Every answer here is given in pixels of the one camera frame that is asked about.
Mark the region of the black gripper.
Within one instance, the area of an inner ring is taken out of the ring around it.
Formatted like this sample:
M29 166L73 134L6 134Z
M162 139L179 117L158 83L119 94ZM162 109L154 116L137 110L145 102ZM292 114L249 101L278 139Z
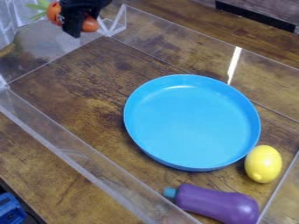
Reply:
M61 0L62 29L74 38L81 37L83 22L89 15L99 17L101 10L113 0Z

